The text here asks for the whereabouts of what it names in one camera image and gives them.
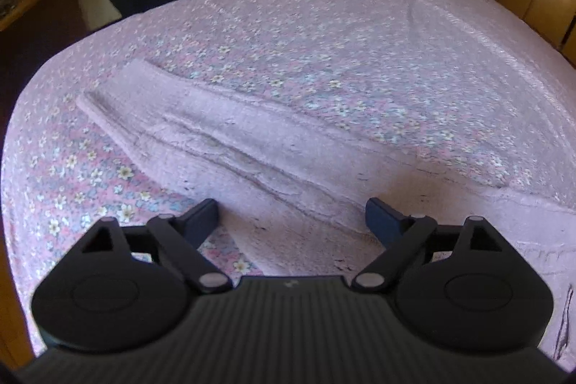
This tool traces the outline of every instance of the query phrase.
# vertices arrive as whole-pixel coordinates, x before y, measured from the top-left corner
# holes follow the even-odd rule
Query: folded garment
[[[200,200],[267,275],[350,277],[381,252],[364,225],[369,197],[441,223],[485,216],[551,285],[551,354],[567,330],[576,213],[471,182],[399,149],[275,102],[133,61],[77,103],[145,174]]]

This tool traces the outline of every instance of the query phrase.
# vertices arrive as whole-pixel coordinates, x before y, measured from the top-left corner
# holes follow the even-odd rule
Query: shelf
[[[10,11],[8,15],[0,19],[0,31],[7,29],[22,15],[34,7],[39,0],[22,0],[20,3]]]

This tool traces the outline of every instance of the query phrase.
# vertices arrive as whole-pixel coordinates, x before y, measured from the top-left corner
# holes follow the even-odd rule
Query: pink bedsheet
[[[79,93],[95,89],[133,58],[277,100],[475,182],[576,207],[574,168],[565,165],[574,162],[576,116],[569,64],[492,0],[403,5],[180,0],[97,32],[48,61],[18,101],[2,161],[6,240],[35,350],[42,344],[29,311],[33,289],[97,217],[141,223],[196,202],[146,178],[76,107]],[[449,24],[462,36],[446,41]],[[534,117],[541,111],[558,116],[546,124],[558,137],[554,142],[539,139],[530,114],[525,128],[502,125],[500,117],[515,112],[513,99],[494,91],[506,84],[509,71],[522,77],[534,98]],[[470,87],[477,93],[459,96]],[[560,91],[546,94],[551,89]],[[485,103],[484,115],[474,114],[475,100]],[[510,152],[513,162],[504,157]],[[558,152],[562,161],[546,157]],[[574,251],[567,245],[561,254],[574,259]],[[203,252],[230,274],[258,273],[224,231]]]

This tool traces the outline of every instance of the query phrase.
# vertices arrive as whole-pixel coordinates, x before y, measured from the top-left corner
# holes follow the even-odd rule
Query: bed
[[[446,40],[444,27],[457,28],[456,40]],[[551,106],[570,122],[576,116],[574,71],[496,2],[180,0],[62,51],[41,67],[14,109],[2,160],[2,214],[36,353],[44,345],[30,313],[34,289],[94,220],[111,215],[135,225],[198,202],[142,174],[76,105],[79,94],[134,58],[189,80],[276,100],[424,164],[441,162],[479,184],[525,190],[558,210],[576,207],[570,192],[576,181],[564,177],[571,169],[554,158],[554,151],[573,157],[566,145],[574,130],[560,132],[566,145],[552,145],[554,151],[538,136],[515,141],[511,135],[519,130],[498,118],[510,111],[507,103],[491,94],[508,80],[508,70],[516,71],[526,87],[540,90],[533,93],[535,106]],[[502,77],[499,68],[506,71]],[[454,102],[463,77],[477,94]],[[546,95],[552,86],[560,95]],[[477,100],[489,104],[488,115],[475,113]],[[526,146],[539,145],[548,159],[529,158]],[[516,161],[500,157],[507,147],[518,149]],[[567,235],[557,255],[574,261],[574,239]],[[261,273],[223,229],[201,251],[234,279]],[[573,271],[564,274],[574,278]],[[556,358],[573,366],[571,352]]]

